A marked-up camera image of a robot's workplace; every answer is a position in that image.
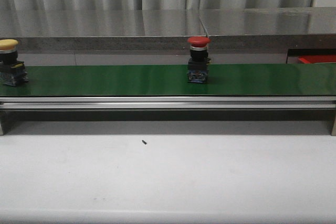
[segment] red mushroom button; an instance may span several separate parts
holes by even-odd
[[[206,45],[210,42],[210,39],[203,36],[194,36],[190,37],[188,42],[192,47],[206,47]]]

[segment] yellow mushroom button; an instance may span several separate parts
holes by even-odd
[[[13,49],[19,42],[14,39],[2,39],[0,40],[0,50]]]

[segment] green conveyor belt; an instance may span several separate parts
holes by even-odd
[[[210,65],[208,84],[186,65],[27,67],[29,82],[0,97],[89,95],[336,95],[336,64]]]

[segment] white surface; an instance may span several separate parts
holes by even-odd
[[[335,223],[330,126],[25,122],[0,138],[0,223]]]

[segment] stainless steel countertop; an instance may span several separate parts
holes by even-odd
[[[332,48],[336,8],[0,11],[0,38],[20,50],[180,50],[187,37],[212,49]]]

